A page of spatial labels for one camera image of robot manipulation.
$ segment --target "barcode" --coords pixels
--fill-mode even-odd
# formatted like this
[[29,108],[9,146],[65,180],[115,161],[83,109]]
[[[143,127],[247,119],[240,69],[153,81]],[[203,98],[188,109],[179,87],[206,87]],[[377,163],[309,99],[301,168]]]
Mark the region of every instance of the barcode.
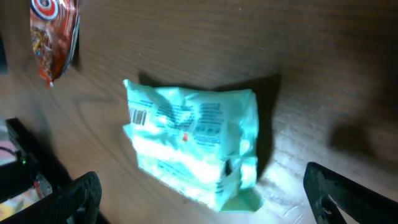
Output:
[[131,123],[138,125],[145,125],[145,120],[147,118],[146,110],[130,109]]

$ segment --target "teal plastic package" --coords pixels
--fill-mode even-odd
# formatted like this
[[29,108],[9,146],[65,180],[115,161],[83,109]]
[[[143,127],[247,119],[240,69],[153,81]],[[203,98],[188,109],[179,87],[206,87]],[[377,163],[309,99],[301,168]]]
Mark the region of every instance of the teal plastic package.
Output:
[[254,212],[256,96],[152,88],[124,80],[131,122],[123,127],[143,171],[213,210]]

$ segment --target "crinkled plastic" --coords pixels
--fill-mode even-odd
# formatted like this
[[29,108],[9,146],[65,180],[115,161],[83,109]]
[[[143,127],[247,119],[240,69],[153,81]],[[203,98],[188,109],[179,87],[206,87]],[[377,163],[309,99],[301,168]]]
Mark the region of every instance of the crinkled plastic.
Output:
[[139,167],[216,211],[256,211],[256,96],[124,81]]
[[30,0],[30,37],[47,86],[72,60],[78,37],[78,0]]

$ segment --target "brown wooden surface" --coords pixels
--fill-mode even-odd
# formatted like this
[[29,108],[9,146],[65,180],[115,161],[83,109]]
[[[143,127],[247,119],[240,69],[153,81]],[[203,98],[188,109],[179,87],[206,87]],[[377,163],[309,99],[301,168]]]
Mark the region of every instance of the brown wooden surface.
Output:
[[[111,223],[315,223],[302,187],[308,161],[398,200],[396,2],[83,0],[81,66],[48,90],[30,47],[29,1],[3,0],[0,114],[20,118],[73,178],[97,171]],[[258,212],[217,214],[138,170],[121,129],[121,83],[145,77],[256,86],[266,163]]]

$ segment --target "brown candy package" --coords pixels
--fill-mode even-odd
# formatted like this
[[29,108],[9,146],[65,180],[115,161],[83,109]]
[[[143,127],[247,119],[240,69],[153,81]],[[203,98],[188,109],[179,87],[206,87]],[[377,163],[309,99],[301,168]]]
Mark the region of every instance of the brown candy package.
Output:
[[52,86],[68,68],[78,37],[78,0],[30,0],[30,36],[39,75]]

